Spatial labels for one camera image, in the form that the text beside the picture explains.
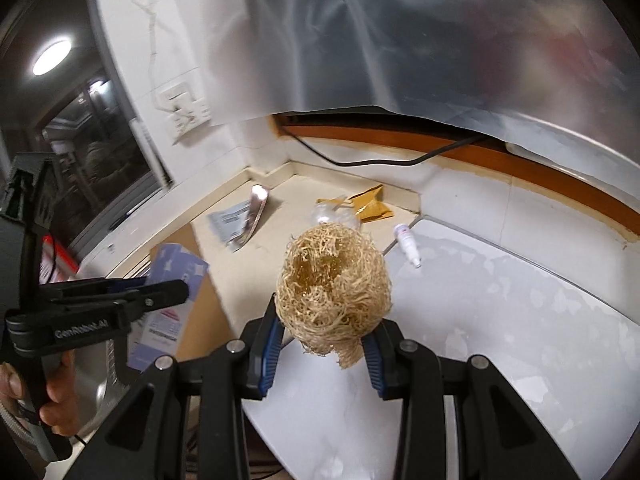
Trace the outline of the person's left hand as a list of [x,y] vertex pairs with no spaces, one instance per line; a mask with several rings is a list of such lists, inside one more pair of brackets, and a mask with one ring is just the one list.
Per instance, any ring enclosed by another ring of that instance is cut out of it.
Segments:
[[[80,429],[79,408],[75,390],[75,352],[66,351],[58,368],[48,376],[47,395],[50,401],[40,408],[41,420],[55,434],[73,437]],[[14,417],[18,417],[17,401],[24,396],[25,385],[13,366],[1,364],[1,403]]]

